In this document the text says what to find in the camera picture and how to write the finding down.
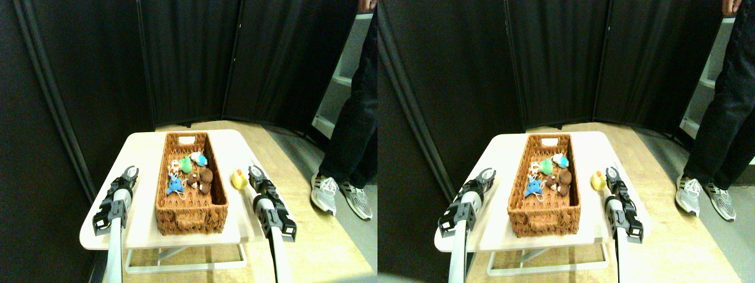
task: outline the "person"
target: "person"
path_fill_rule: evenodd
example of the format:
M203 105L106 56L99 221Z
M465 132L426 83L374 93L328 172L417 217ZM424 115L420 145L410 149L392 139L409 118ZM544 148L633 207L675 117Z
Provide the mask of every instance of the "person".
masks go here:
M375 9L377 0L359 0L359 12ZM335 193L344 194L351 210L363 220L372 219L364 187L378 171L378 129L376 74L378 50L377 19L372 18L362 45L359 68L351 80L351 97L346 100L333 129L319 172L312 176L312 202L335 215Z
M701 188L727 221L737 217L728 189L755 157L755 13L753 0L723 0L726 16L737 14L716 94L708 106L684 171L676 203L700 214Z

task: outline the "sneaker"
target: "sneaker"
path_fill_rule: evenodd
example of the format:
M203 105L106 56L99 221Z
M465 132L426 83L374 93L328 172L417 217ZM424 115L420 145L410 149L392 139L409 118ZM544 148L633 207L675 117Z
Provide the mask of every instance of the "sneaker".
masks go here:
M312 176L312 202L322 211L335 215L335 192L338 190L338 184L333 178L314 174Z
M679 176L676 179L676 204L684 211L694 216L700 215L700 182L697 179L690 179L687 176Z
M737 218L737 213L734 212L734 205L728 191L719 189L713 182L703 186L703 189L710 197L710 203L713 204L713 208L716 208L718 215L729 222Z
M339 184L339 187L346 197L346 203L349 204L356 216L362 218L362 220L372 219L372 209L370 209L364 189L352 186L349 182Z

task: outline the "wicker basket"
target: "wicker basket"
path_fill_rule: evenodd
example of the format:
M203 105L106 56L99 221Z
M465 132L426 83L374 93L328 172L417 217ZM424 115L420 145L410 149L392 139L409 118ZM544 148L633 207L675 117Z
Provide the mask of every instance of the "wicker basket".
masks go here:
M178 137L194 137L194 143L183 144ZM213 178L208 194L200 193L199 189L186 186L183 191L186 199L178 194L165 195L170 176L168 166L174 159L181 159L192 152L201 151L207 158L207 166L212 171ZM192 170L201 168L192 162ZM186 174L179 173L181 179ZM163 235L185 235L189 233L220 233L223 231L228 215L228 197L223 188L223 180L217 170L217 159L212 150L210 138L206 132L168 133L165 136L165 148L162 152L162 164L157 181L157 196L155 210L157 228Z
M558 143L555 146L544 146L542 140L550 138L558 139ZM529 183L527 178L529 165L557 153L564 154L564 157L569 160L569 166L560 168L554 165L553 174L569 170L572 173L572 190L568 195L562 196L552 189L545 188L543 202L538 201L534 196L525 198L524 191ZM531 134L529 136L509 196L509 219L517 237L577 233L582 209L576 168L571 135ZM544 175L539 174L539 179L544 180Z

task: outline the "table top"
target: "table top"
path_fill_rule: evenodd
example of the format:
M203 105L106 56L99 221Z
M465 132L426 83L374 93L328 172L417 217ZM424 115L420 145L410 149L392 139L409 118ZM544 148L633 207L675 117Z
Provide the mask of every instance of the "table top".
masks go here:
M110 235L94 235L92 217L105 198L110 183L123 174L131 165L139 168L139 177L134 186L134 196L128 211L128 222L123 231L123 247L129 249L172 248L203 245L234 245L250 241L264 240L264 234L253 211L247 212L242 194L230 182L230 175L235 166L246 167L254 163L264 168L249 149L238 131L206 131L212 142L217 159L217 169L223 178L223 185L228 195L228 216L222 233L162 235L157 229L155 216L155 194L157 179L162 160L162 150L167 132L135 133L128 136L116 162L100 188L100 192L84 219L79 241L88 250L106 250Z
M507 211L509 195L524 153L529 134L501 134L494 137L470 173L468 180L477 177L486 168L495 169L495 181L485 194L485 204L478 213L475 228L467 239L467 251L510 251L535 248L557 248L574 245L588 245L608 242L613 234L609 231L608 217L604 211L603 192L597 192L590 185L590 177L597 170L604 171L615 166L621 179L627 184L629 195L637 206L638 219L643 223L644 237L651 231L651 221L645 205L639 199L634 185L618 160L608 137L604 133L571 132L572 148L579 180L582 212L579 231L573 235L545 235L517 238L511 228ZM450 252L453 238L443 238L440 230L435 233L435 246L439 251Z

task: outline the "jeans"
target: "jeans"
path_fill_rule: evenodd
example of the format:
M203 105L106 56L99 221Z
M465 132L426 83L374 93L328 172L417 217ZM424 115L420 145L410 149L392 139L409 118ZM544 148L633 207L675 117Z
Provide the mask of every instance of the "jeans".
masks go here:
M684 174L728 189L755 157L755 11L739 8L710 103Z
M351 79L351 97L338 116L320 173L336 182L362 188L378 171L378 19L374 14L367 31L359 68Z

